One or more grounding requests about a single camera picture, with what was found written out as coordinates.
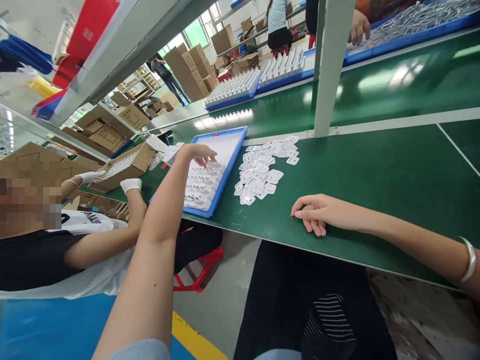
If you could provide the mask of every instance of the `white shirt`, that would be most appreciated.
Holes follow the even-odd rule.
[[[290,0],[273,0],[268,12],[268,33],[287,27],[287,5]]]

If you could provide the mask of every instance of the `yellow floor marking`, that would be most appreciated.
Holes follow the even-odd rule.
[[[228,360],[226,355],[194,330],[175,311],[172,314],[171,334],[196,360]]]

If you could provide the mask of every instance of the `black t-shirt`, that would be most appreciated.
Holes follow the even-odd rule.
[[[38,230],[0,240],[0,290],[40,288],[80,273],[65,263],[64,256],[84,236]]]

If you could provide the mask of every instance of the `silver bangle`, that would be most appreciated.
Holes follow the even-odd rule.
[[[78,184],[77,184],[75,181],[73,181],[73,180],[70,180],[70,179],[68,179],[68,180],[65,180],[65,181],[68,181],[68,182],[71,182],[72,184],[75,184],[75,186],[76,186],[77,188],[78,188],[78,187],[81,185],[81,184],[80,184],[80,185],[78,185]]]
[[[462,239],[463,242],[465,243],[466,248],[468,249],[468,257],[469,257],[468,270],[460,280],[460,282],[463,284],[467,282],[474,274],[475,267],[477,264],[477,254],[475,253],[475,249],[472,246],[472,244],[466,238],[464,238],[463,236],[459,236],[459,238]]]

